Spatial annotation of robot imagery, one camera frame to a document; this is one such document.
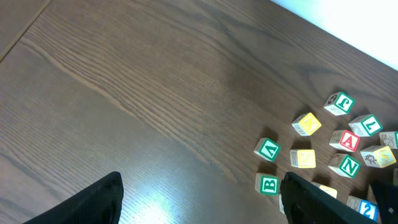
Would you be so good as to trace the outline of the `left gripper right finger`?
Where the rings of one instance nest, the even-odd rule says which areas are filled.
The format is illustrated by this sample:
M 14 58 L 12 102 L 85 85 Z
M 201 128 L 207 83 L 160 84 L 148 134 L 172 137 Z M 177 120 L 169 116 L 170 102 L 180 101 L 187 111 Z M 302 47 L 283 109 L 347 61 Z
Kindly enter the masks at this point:
M 356 210 L 322 191 L 294 172 L 286 172 L 280 183 L 284 213 L 289 223 L 374 223 Z

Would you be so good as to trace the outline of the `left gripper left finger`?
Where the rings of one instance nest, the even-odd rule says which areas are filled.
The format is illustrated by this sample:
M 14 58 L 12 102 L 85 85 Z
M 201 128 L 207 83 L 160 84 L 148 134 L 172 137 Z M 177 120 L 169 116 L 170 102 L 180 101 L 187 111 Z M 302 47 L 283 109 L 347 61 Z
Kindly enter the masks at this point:
M 114 171 L 24 224 L 118 224 L 123 196 L 121 174 Z

